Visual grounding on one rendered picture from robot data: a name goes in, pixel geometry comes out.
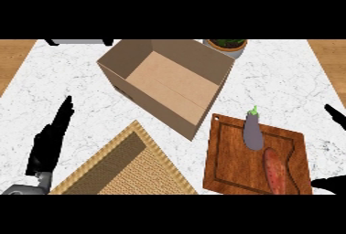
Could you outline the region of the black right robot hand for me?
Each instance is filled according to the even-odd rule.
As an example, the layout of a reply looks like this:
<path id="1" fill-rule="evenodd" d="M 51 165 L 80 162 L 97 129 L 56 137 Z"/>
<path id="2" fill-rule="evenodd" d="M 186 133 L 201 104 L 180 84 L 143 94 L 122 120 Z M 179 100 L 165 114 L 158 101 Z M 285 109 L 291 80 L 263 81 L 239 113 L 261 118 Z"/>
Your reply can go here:
<path id="1" fill-rule="evenodd" d="M 343 130 L 346 131 L 346 116 L 334 109 L 329 104 L 324 105 L 324 109 L 329 113 L 332 121 L 341 126 Z M 346 196 L 346 175 L 315 179 L 310 181 L 310 185 L 315 188 L 329 191 L 335 195 Z"/>

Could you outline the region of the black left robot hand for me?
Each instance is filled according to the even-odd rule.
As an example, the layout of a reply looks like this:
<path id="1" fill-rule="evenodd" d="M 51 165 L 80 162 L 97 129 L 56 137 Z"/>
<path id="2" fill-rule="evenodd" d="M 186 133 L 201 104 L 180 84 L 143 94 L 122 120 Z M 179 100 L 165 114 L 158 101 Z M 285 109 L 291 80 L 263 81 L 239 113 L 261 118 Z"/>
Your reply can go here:
<path id="1" fill-rule="evenodd" d="M 25 174 L 54 171 L 65 132 L 74 114 L 71 96 L 63 100 L 57 109 L 53 122 L 47 124 L 34 137 L 34 146 L 29 153 Z"/>

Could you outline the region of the brown wooden cutting board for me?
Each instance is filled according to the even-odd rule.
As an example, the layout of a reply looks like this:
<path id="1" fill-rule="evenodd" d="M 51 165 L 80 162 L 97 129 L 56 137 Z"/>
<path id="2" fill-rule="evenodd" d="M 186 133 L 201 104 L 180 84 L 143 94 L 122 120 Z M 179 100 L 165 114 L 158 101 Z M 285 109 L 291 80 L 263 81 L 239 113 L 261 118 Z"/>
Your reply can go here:
<path id="1" fill-rule="evenodd" d="M 220 194 L 270 195 L 263 152 L 270 147 L 287 169 L 287 195 L 310 195 L 304 136 L 290 130 L 258 126 L 263 148 L 244 144 L 244 120 L 213 114 L 202 188 Z"/>

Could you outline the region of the brown cardboard box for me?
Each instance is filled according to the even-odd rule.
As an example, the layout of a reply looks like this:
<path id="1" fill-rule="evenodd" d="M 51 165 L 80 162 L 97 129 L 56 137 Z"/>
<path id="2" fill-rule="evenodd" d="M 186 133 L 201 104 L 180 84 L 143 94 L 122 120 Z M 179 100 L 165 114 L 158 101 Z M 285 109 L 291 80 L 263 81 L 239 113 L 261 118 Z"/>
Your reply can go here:
<path id="1" fill-rule="evenodd" d="M 97 65 L 117 91 L 192 139 L 233 58 L 192 39 L 122 39 Z"/>

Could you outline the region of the tan wicker basket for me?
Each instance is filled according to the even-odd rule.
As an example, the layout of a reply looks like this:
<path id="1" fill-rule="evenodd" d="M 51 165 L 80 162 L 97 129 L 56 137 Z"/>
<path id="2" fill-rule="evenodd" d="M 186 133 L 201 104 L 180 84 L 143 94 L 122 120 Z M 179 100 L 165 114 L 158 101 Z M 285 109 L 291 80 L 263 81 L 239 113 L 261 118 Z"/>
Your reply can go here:
<path id="1" fill-rule="evenodd" d="M 133 121 L 50 194 L 195 195 L 196 191 Z"/>

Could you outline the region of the purple eggplant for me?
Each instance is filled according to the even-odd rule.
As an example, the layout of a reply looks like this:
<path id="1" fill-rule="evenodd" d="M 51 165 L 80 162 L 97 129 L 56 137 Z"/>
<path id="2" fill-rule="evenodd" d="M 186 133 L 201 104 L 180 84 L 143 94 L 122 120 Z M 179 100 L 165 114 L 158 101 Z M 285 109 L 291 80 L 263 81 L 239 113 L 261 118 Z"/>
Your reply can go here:
<path id="1" fill-rule="evenodd" d="M 250 150 L 260 150 L 263 147 L 263 139 L 258 124 L 260 114 L 257 107 L 247 112 L 244 120 L 244 144 Z"/>

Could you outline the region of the grey appliance with black feet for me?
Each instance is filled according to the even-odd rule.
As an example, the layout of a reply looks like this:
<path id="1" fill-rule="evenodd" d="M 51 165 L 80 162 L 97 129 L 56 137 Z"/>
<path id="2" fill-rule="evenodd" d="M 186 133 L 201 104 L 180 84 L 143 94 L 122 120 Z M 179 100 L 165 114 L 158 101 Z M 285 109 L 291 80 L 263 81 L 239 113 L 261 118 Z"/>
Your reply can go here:
<path id="1" fill-rule="evenodd" d="M 112 46 L 114 39 L 44 39 L 50 46 L 57 46 L 60 44 L 103 44 Z"/>

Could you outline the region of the potted green plant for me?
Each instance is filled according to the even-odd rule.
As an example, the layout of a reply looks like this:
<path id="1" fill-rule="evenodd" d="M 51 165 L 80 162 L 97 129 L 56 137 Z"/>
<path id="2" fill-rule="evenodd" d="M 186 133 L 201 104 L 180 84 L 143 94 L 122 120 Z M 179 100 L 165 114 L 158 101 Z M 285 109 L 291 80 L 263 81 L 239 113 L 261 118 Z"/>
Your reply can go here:
<path id="1" fill-rule="evenodd" d="M 244 53 L 247 45 L 245 39 L 204 39 L 202 44 L 214 48 L 219 52 L 224 53 L 232 58 L 238 58 Z"/>

